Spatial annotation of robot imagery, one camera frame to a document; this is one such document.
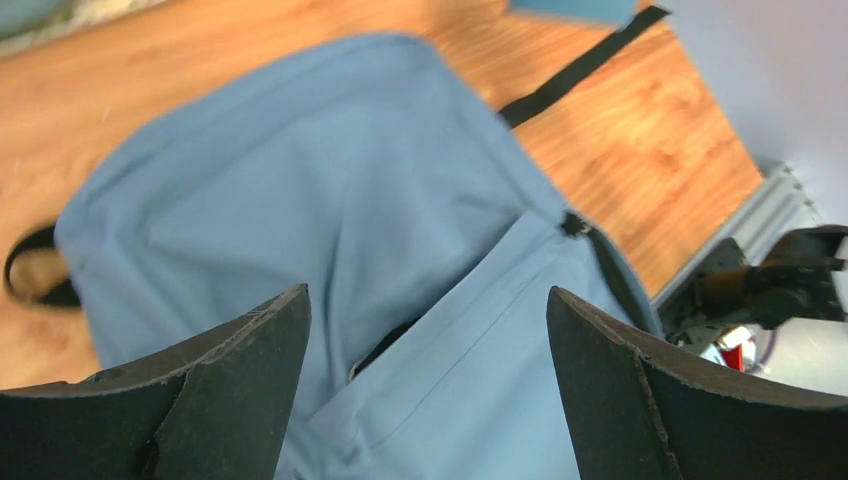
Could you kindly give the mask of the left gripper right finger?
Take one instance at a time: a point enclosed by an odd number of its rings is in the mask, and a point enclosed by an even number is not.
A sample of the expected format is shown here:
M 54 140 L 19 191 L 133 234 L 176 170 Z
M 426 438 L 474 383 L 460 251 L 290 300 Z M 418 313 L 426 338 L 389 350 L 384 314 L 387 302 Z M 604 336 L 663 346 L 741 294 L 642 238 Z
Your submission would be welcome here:
M 843 479 L 847 400 L 709 362 L 550 291 L 547 326 L 584 479 Z

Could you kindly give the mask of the blue fabric backpack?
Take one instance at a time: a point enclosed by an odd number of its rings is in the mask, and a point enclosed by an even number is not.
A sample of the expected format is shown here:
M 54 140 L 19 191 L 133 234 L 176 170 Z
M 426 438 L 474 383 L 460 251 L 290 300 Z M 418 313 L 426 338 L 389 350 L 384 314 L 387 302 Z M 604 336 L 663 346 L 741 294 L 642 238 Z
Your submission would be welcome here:
M 645 8 L 500 111 L 410 36 L 288 56 L 143 127 L 15 252 L 63 255 L 42 301 L 85 311 L 100 371 L 305 285 L 270 479 L 584 479 L 550 291 L 659 322 L 513 130 L 665 16 Z

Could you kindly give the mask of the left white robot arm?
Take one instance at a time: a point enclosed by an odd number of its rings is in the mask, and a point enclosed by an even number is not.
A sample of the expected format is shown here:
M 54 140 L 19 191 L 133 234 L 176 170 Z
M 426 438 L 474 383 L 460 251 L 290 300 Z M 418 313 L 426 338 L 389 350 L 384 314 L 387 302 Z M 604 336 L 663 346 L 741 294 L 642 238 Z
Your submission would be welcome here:
M 843 226 L 786 233 L 759 266 L 695 276 L 685 328 L 846 318 Z M 1 394 L 5 479 L 270 479 L 309 334 L 307 289 L 163 351 Z M 841 479 L 847 400 L 697 358 L 555 288 L 547 325 L 584 479 Z

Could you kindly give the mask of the teal wallet notebook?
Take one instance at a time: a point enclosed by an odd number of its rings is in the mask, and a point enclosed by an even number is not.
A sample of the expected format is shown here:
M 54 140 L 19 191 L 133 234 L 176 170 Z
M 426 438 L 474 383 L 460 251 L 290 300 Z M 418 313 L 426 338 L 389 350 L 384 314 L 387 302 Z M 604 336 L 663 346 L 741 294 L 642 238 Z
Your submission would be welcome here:
M 509 12 L 582 22 L 603 26 L 619 26 L 636 13 L 638 0 L 510 0 Z

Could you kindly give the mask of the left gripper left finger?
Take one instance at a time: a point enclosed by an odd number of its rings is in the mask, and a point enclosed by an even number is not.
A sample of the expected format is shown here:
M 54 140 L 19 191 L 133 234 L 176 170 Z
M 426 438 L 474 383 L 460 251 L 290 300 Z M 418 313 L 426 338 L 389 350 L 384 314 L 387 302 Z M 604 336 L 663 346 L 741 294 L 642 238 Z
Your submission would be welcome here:
M 169 348 L 1 394 L 5 479 L 270 479 L 310 332 L 307 287 Z

